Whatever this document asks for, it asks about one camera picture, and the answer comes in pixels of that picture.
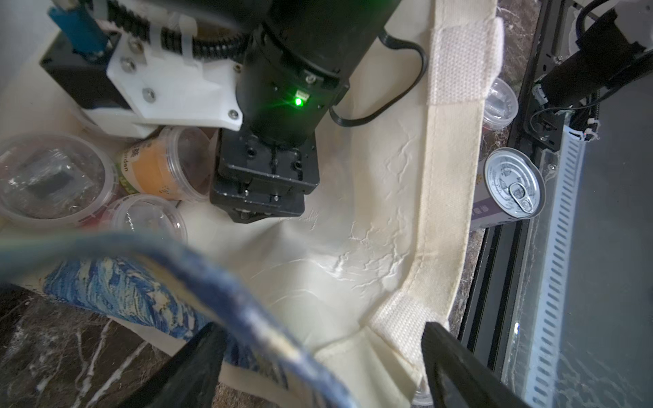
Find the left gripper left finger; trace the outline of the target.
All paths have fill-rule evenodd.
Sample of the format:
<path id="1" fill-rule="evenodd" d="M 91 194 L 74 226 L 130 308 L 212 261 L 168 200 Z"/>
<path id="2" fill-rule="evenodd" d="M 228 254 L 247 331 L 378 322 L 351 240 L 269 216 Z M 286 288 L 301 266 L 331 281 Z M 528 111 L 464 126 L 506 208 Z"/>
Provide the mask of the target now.
<path id="1" fill-rule="evenodd" d="M 227 346 L 226 331 L 204 326 L 121 407 L 210 407 Z"/>

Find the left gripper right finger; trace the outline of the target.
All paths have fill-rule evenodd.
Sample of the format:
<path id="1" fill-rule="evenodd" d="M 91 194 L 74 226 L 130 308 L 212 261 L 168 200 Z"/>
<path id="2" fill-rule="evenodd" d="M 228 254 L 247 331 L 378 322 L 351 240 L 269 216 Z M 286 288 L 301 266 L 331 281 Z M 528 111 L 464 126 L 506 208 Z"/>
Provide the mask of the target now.
<path id="1" fill-rule="evenodd" d="M 425 324 L 421 350 L 434 406 L 527 406 L 440 323 Z"/>

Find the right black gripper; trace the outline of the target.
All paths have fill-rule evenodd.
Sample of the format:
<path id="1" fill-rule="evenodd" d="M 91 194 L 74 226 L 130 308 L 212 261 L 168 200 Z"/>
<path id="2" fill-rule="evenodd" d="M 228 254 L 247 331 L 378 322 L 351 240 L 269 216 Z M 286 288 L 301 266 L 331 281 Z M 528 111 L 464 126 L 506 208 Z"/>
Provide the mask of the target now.
<path id="1" fill-rule="evenodd" d="M 320 183 L 316 136 L 302 146 L 272 146 L 244 131 L 217 132 L 209 201 L 238 224 L 304 213 Z"/>

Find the cream canvas tote bag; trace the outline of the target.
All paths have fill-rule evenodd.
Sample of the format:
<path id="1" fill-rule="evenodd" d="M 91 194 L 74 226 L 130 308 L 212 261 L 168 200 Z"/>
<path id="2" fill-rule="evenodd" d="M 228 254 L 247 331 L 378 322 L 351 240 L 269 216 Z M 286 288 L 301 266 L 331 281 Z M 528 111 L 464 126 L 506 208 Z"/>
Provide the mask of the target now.
<path id="1" fill-rule="evenodd" d="M 498 1 L 406 1 L 390 29 L 428 45 L 426 84 L 372 124 L 317 129 L 321 184 L 295 219 L 234 224 L 209 204 L 184 204 L 190 246 L 240 280 L 357 406 L 408 407 L 423 380 L 425 321 L 447 319 L 463 270 L 484 99 L 501 71 Z M 73 130 L 63 90 L 36 62 L 1 96 L 1 130 Z M 128 272 L 122 261 L 62 263 L 24 282 L 51 299 L 110 316 L 177 351 L 220 318 L 190 287 Z M 227 323 L 236 331 L 235 323 Z"/>

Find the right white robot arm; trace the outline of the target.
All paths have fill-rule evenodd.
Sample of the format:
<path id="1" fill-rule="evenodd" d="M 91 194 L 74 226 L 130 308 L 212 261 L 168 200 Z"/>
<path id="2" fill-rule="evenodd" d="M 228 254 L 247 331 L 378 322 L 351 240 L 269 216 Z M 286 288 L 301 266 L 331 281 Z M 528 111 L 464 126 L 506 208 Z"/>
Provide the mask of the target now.
<path id="1" fill-rule="evenodd" d="M 210 201 L 238 224 L 298 217 L 320 182 L 316 127 L 398 8 L 396 1 L 164 1 L 231 31 L 194 37 L 200 61 L 236 58 L 242 123 L 223 130 Z"/>

